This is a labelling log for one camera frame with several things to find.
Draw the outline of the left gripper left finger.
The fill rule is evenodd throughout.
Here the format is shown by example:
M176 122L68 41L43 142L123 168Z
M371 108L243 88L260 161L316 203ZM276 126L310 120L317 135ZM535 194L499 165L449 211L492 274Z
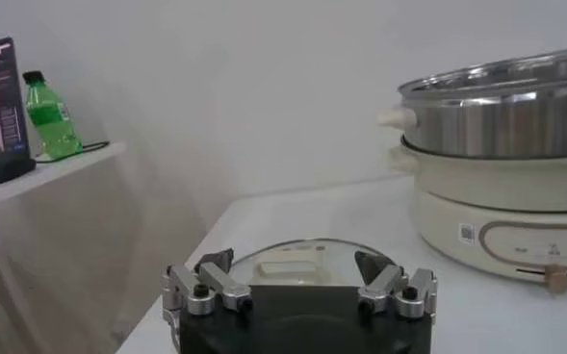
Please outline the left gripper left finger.
M162 275L163 317L209 316L216 310L217 297L224 309L238 314L253 306L251 288L229 275L234 250L227 248L203 255L192 269L169 265Z

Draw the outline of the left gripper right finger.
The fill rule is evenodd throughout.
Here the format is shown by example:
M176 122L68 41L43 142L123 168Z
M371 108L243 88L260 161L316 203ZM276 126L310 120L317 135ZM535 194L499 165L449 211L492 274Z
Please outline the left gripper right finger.
M386 312L409 320L435 319L438 280L432 270L418 268L409 275L389 257L363 251L356 251L354 260L365 283L357 291L363 319Z

